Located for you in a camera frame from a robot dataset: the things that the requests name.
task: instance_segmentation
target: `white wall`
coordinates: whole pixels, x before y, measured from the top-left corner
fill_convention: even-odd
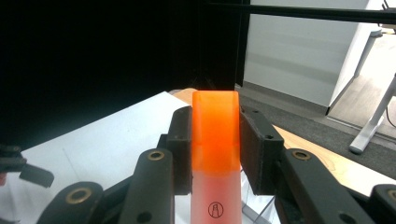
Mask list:
[[[368,0],[252,0],[251,4],[364,9]],[[245,81],[329,106],[353,76],[363,51],[361,41],[350,49],[352,41],[368,38],[369,32],[355,38],[357,29],[356,22],[251,15]]]

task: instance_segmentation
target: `black backdrop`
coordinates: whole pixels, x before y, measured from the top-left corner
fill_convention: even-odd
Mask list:
[[[32,147],[161,91],[232,90],[241,17],[199,4],[1,4],[0,143]]]

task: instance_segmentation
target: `black cable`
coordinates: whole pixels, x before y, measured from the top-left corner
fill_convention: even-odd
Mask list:
[[[389,113],[388,113],[388,107],[387,107],[387,119],[388,119],[389,123],[390,123],[393,127],[396,128],[396,125],[394,125],[394,124],[392,123],[392,121],[390,121]]]

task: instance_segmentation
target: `gray carpet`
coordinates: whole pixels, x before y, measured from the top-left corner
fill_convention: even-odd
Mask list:
[[[348,150],[355,136],[306,119],[271,105],[266,105],[240,95],[240,104],[254,107],[273,124],[302,138],[325,147],[330,151],[364,165],[380,174],[396,179],[396,151],[369,143],[363,154],[355,155]]]

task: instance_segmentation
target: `orange cup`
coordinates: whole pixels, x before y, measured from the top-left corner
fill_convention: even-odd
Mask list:
[[[191,133],[191,223],[240,224],[238,92],[195,91]]]

